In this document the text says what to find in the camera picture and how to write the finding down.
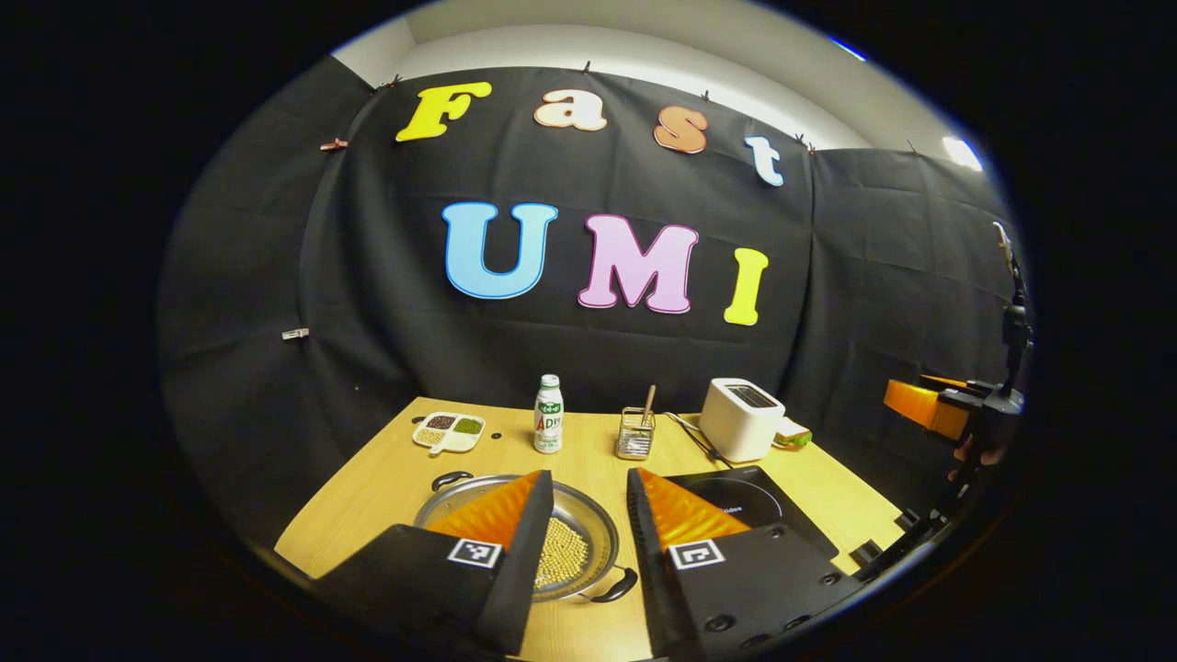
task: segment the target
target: black cooktop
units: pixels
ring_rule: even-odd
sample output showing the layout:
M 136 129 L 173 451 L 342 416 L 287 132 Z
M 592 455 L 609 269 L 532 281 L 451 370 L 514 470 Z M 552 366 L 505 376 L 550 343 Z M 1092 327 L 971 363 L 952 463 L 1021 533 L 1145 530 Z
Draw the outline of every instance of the black cooktop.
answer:
M 666 479 L 686 488 L 753 529 L 782 522 L 820 550 L 826 560 L 838 556 L 838 548 L 830 538 L 759 466 L 667 476 Z

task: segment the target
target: orange letter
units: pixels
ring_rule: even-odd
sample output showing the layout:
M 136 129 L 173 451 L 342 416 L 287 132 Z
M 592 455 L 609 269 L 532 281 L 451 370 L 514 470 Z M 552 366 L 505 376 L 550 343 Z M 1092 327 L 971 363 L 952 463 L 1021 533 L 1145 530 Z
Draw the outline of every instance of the orange letter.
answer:
M 572 99 L 570 102 L 557 104 Z M 609 121 L 600 115 L 604 101 L 600 97 L 584 90 L 553 90 L 544 94 L 548 101 L 536 108 L 536 121 L 544 126 L 574 126 L 580 131 L 599 131 Z
M 707 128 L 707 118 L 700 112 L 666 106 L 658 113 L 658 123 L 654 140 L 667 150 L 696 154 L 707 146 L 707 138 L 703 134 Z
M 455 120 L 466 114 L 466 108 L 470 107 L 471 94 L 474 97 L 486 97 L 490 93 L 491 84 L 485 81 L 421 90 L 417 94 L 421 98 L 421 102 L 417 106 L 413 119 L 408 120 L 408 126 L 397 134 L 397 143 L 441 135 L 446 130 L 446 126 L 441 124 L 443 113 L 451 121 Z

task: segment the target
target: power cord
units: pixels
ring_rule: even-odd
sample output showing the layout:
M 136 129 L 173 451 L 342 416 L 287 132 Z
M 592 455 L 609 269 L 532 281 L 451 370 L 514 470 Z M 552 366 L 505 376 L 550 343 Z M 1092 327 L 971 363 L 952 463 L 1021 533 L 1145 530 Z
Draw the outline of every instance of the power cord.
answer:
M 691 432 L 692 429 L 699 430 L 698 425 L 693 425 L 691 423 L 687 423 L 686 421 L 683 421 L 683 418 L 679 417 L 677 413 L 672 413 L 670 411 L 666 411 L 664 413 L 669 416 L 671 421 L 674 421 L 676 423 L 683 426 L 683 431 L 686 432 L 687 437 L 691 437 L 691 441 L 694 442 L 694 445 L 699 446 L 699 450 L 703 451 L 703 455 L 706 455 L 712 462 L 718 459 L 719 462 L 726 464 L 729 469 L 733 469 L 732 463 L 727 462 L 727 458 L 724 457 L 722 452 L 716 450 L 716 446 L 711 445 L 710 441 L 700 442 L 699 438 Z

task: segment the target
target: green beans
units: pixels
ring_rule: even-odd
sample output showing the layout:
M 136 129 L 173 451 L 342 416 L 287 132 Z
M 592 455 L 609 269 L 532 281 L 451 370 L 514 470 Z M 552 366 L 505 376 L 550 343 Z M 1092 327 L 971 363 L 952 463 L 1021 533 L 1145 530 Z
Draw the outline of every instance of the green beans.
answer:
M 453 431 L 464 435 L 477 435 L 483 431 L 483 424 L 473 418 L 463 418 L 454 425 Z

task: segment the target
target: hand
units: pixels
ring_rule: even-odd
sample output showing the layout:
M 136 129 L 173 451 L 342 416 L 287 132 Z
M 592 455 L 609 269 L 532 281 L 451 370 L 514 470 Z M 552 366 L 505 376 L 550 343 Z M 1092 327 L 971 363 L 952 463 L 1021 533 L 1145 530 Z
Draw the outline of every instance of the hand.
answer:
M 964 462 L 965 454 L 971 450 L 972 450 L 972 435 L 969 435 L 969 438 L 964 441 L 964 444 L 962 444 L 960 448 L 952 451 L 952 457 L 959 459 L 960 462 Z M 1002 446 L 998 446 L 992 450 L 986 450 L 985 452 L 980 454 L 980 463 L 985 466 L 989 466 L 990 464 L 997 464 L 998 462 L 1002 461 L 1003 455 L 1005 455 L 1004 444 Z M 957 469 L 949 471 L 949 481 L 951 482 L 956 479 L 958 472 L 959 471 Z

